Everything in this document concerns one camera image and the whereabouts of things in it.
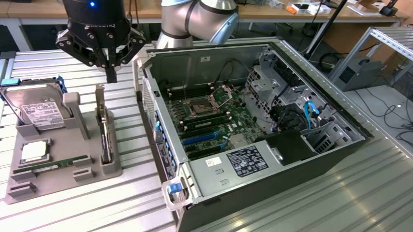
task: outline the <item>workbench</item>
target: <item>workbench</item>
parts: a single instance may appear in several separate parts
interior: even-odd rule
[[[328,92],[340,91],[293,47],[285,41],[277,43],[285,46],[284,51],[296,57],[320,86]],[[0,66],[14,78],[61,74],[69,91],[81,94],[81,110],[94,110],[95,84],[106,82],[105,73],[62,51],[19,52],[10,62],[0,60]],[[119,82],[106,85],[106,100],[115,116],[123,174],[12,205],[4,203],[3,197],[16,117],[0,105],[0,228],[4,231],[176,231],[137,107],[131,65],[123,66],[118,74]],[[327,174],[194,232],[412,230],[413,161],[367,120],[367,112],[353,108],[351,98],[343,94],[343,99],[336,100],[375,139]]]
[[[138,0],[138,15],[139,23],[161,23],[162,16],[162,0]],[[129,8],[130,0],[125,0],[125,7]],[[272,8],[268,5],[238,5],[240,16],[242,23],[309,23],[313,21],[315,16],[307,14],[292,14],[282,8]],[[332,17],[335,9],[331,14],[320,14],[315,22],[324,23],[323,28],[327,26],[327,22]],[[135,6],[131,5],[131,14],[134,17],[134,23],[137,23]],[[15,42],[20,51],[31,51],[33,47],[30,41],[26,38],[22,25],[58,25],[67,24],[67,14],[63,5],[57,0],[34,0],[33,3],[12,2],[7,10],[8,18],[0,18],[0,24],[6,25],[11,31]],[[397,13],[401,20],[408,18],[404,14]],[[393,23],[399,25],[399,19],[396,17],[373,16],[363,17],[347,6],[341,10],[336,23]],[[313,39],[309,49],[315,45],[315,41],[320,37],[320,33]]]

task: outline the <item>blue pcie slot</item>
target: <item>blue pcie slot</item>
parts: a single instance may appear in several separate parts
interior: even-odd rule
[[[202,141],[205,141],[205,140],[216,139],[218,133],[220,133],[220,131],[218,131],[218,132],[214,132],[213,134],[208,134],[208,135],[205,135],[205,136],[201,136],[201,137],[197,137],[197,138],[193,138],[193,139],[186,139],[186,140],[184,140],[182,144],[184,144],[184,146],[185,146],[185,145],[190,145],[190,144],[202,142]]]

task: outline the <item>hard drive label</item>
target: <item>hard drive label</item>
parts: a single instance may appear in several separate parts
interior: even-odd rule
[[[240,177],[245,177],[269,167],[256,146],[234,151],[226,156]]]
[[[63,123],[63,117],[57,102],[50,101],[39,104],[23,105],[22,107],[35,127]]]

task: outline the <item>metal rack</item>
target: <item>metal rack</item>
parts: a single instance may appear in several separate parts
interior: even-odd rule
[[[373,36],[377,38],[381,43],[371,50],[368,53],[368,57],[372,57],[377,49],[385,44],[388,45],[396,52],[403,54],[411,61],[413,61],[413,28],[407,27],[371,27],[364,33],[360,41],[357,42],[353,50],[351,51],[345,60],[340,63],[337,68],[331,73],[331,80],[335,83],[341,76],[352,58],[356,56],[359,51],[364,48],[368,39]],[[408,64],[408,66],[399,72],[391,84],[393,84],[408,72],[408,70],[413,67],[413,62]]]

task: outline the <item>green circuit board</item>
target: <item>green circuit board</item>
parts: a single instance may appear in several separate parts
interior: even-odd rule
[[[240,98],[234,91],[232,91],[230,95],[233,97],[232,99],[229,97],[229,92],[222,88],[213,94],[213,102],[221,106],[220,108],[210,104],[212,97],[209,95],[184,100],[166,101],[181,142],[185,145],[188,156],[192,160],[250,144],[261,135],[265,135],[245,107],[244,96]],[[225,116],[212,120],[186,123],[185,125],[188,128],[184,126],[184,121],[192,122],[194,119],[202,119],[209,116],[216,117],[218,115]],[[236,144],[234,139],[232,140],[230,138],[237,134],[242,134],[242,136],[237,136],[240,143]],[[214,135],[214,138],[190,145],[185,144],[186,140],[208,135]]]

